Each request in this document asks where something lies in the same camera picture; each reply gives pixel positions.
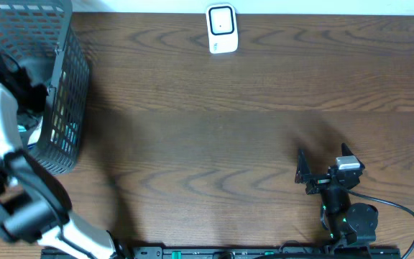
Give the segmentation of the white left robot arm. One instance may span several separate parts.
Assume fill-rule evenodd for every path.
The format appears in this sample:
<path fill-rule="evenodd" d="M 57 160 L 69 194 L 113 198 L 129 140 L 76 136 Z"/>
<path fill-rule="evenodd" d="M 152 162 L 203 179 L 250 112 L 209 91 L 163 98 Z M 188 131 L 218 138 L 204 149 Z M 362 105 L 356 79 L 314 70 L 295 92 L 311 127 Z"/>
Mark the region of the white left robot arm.
<path fill-rule="evenodd" d="M 45 110 L 47 87 L 32 85 L 0 53 L 0 238 L 53 247 L 74 258 L 128 258 L 110 232 L 73 212 L 61 183 L 24 148 L 18 118 Z"/>

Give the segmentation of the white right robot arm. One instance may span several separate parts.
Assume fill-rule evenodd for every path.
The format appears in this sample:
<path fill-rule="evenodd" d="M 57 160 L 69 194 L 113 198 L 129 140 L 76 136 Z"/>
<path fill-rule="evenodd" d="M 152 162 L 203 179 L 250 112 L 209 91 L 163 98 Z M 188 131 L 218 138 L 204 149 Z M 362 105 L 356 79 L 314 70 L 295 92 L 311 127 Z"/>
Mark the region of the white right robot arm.
<path fill-rule="evenodd" d="M 364 246 L 376 240 L 376 207 L 350 200 L 349 191 L 360 183 L 364 169 L 345 143 L 341 145 L 341 156 L 324 174 L 311 173 L 305 153 L 298 151 L 295 182 L 305 184 L 307 195 L 321 196 L 321 221 L 334 241 L 344 247 Z"/>

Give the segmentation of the grey plastic mesh basket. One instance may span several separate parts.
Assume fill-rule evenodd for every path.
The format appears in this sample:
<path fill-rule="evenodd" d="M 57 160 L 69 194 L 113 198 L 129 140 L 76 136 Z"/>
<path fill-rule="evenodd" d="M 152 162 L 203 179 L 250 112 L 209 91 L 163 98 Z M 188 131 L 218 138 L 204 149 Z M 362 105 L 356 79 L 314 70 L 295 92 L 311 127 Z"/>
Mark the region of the grey plastic mesh basket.
<path fill-rule="evenodd" d="M 21 132 L 30 155 L 51 174 L 74 168 L 81 141 L 89 67 L 70 26 L 71 1 L 0 1 L 0 53 L 13 71 L 47 88 L 41 118 Z"/>

